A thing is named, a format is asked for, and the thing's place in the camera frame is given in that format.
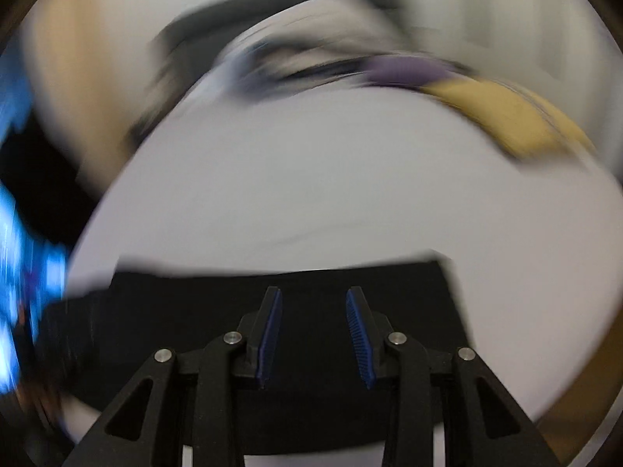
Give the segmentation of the black pants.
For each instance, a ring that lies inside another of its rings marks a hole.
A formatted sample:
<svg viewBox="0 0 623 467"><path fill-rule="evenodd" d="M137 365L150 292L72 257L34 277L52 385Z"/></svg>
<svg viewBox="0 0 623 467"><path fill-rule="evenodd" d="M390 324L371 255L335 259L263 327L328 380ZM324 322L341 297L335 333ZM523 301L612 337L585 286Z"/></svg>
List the black pants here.
<svg viewBox="0 0 623 467"><path fill-rule="evenodd" d="M236 330L251 372L234 380L229 418L247 455L379 443L395 402L352 339L347 294L423 347L450 352L468 335L438 258L273 274L172 277L119 271L107 287L46 307L35 349L60 389L104 409L157 350L205 348Z"/></svg>

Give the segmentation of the large window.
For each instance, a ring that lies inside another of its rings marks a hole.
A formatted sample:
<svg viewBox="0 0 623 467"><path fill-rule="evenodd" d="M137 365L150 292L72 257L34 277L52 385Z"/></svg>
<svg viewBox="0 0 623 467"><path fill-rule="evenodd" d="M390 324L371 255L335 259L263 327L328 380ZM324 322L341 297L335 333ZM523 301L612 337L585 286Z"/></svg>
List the large window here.
<svg viewBox="0 0 623 467"><path fill-rule="evenodd" d="M1 391L16 389L28 367L24 353L37 337L42 310L60 299L65 282L68 253L32 234L18 213L9 180L24 172L7 169L12 158L24 158L9 148L25 135L32 120L33 96L26 78L19 39L9 39L1 53Z"/></svg>

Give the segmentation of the white bed sheet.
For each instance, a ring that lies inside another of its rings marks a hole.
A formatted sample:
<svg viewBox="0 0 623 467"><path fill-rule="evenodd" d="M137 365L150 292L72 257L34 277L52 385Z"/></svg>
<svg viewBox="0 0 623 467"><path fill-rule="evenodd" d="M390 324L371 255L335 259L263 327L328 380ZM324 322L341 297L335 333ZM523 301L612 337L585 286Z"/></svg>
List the white bed sheet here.
<svg viewBox="0 0 623 467"><path fill-rule="evenodd" d="M430 97L329 86L194 93L99 204L68 287L118 269L299 271L449 259L479 352L531 415L622 302L622 193L589 155L519 160Z"/></svg>

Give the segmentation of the yellow pillow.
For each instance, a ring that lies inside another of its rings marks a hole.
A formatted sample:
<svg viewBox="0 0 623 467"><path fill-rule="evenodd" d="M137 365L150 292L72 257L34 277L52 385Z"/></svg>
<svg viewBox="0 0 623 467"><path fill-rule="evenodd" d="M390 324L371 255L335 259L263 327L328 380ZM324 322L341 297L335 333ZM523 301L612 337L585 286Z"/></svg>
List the yellow pillow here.
<svg viewBox="0 0 623 467"><path fill-rule="evenodd" d="M582 156L595 151L574 119L522 86L490 78L453 77L429 83L422 90L478 125L513 158Z"/></svg>

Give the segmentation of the purple pillow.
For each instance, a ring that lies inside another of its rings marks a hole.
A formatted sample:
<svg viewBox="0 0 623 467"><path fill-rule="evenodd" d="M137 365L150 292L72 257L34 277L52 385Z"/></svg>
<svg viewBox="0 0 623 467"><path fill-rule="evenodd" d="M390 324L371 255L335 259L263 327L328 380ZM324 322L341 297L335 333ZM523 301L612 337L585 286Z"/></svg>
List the purple pillow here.
<svg viewBox="0 0 623 467"><path fill-rule="evenodd" d="M451 63L421 55L374 56L363 62L361 72L373 86L410 90L460 75Z"/></svg>

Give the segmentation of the beige curtain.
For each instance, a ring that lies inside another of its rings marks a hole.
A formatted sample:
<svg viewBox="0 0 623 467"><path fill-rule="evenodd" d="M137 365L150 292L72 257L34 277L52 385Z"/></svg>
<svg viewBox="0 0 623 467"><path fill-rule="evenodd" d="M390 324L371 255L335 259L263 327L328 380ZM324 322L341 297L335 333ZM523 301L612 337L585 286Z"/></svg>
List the beige curtain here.
<svg viewBox="0 0 623 467"><path fill-rule="evenodd" d="M20 46L46 136L76 163L96 194L114 183L133 155L130 131L159 104L141 64L126 58L104 0L37 0L21 25Z"/></svg>

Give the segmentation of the dark grey headboard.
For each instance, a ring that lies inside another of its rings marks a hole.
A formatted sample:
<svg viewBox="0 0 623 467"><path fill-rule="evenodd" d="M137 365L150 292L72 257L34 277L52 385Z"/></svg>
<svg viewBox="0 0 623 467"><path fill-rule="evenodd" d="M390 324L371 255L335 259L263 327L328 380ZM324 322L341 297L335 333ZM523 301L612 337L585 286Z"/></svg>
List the dark grey headboard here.
<svg viewBox="0 0 623 467"><path fill-rule="evenodd" d="M307 0L221 0L173 19L152 44L159 61L151 86L159 89L156 103L143 111L129 132L133 149L154 131L237 35L260 21ZM408 31L407 0L365 0L380 10L402 33Z"/></svg>

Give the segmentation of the white crumpled duvet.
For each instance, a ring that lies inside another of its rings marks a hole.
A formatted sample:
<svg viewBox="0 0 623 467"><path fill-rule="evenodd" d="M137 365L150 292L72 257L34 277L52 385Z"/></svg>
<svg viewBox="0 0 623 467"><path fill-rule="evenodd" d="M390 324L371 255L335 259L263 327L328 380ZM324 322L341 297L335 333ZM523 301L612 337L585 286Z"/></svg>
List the white crumpled duvet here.
<svg viewBox="0 0 623 467"><path fill-rule="evenodd" d="M368 0L308 0L234 38L215 61L226 91L263 99L357 76L368 59L412 51Z"/></svg>

